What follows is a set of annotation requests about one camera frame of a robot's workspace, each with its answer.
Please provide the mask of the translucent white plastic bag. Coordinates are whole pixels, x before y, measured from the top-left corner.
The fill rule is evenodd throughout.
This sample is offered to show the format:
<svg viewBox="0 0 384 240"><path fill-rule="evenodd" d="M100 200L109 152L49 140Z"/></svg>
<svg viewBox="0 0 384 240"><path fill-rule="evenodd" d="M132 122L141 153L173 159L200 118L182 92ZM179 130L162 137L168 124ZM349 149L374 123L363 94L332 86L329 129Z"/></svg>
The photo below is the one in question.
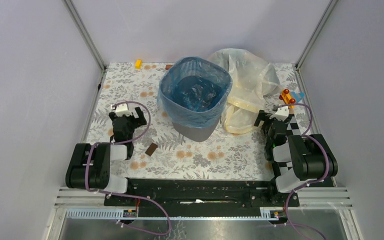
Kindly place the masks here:
<svg viewBox="0 0 384 240"><path fill-rule="evenodd" d="M253 131L260 110L266 109L266 97L280 90L280 80L273 63L245 49L224 48L208 60L225 69L232 87L221 115L221 124L232 134Z"/></svg>

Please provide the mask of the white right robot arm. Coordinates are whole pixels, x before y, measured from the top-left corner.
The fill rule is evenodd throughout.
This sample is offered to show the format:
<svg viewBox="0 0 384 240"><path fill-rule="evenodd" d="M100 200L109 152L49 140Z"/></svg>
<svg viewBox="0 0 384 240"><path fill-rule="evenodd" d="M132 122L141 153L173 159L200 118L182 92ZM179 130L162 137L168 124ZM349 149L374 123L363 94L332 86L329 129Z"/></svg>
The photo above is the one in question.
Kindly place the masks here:
<svg viewBox="0 0 384 240"><path fill-rule="evenodd" d="M338 163L322 134L302 135L294 114L260 110L254 126L260 127L264 155L272 165L267 201L281 205L301 185L318 183L338 173Z"/></svg>

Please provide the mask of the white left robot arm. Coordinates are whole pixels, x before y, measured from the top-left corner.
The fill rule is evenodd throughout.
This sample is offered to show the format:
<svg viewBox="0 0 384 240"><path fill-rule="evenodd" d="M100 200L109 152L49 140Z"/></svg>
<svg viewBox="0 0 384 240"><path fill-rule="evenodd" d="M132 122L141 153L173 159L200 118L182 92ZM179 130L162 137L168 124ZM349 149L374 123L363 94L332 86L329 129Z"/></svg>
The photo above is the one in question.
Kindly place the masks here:
<svg viewBox="0 0 384 240"><path fill-rule="evenodd" d="M65 184L71 189L105 191L116 193L116 199L124 206L132 204L135 192L128 187L126 177L111 173L111 161L131 159L134 153L134 133L137 128L147 125L147 120L140 107L135 113L127 104L121 109L109 113L113 127L110 142L78 143L75 145L65 175Z"/></svg>

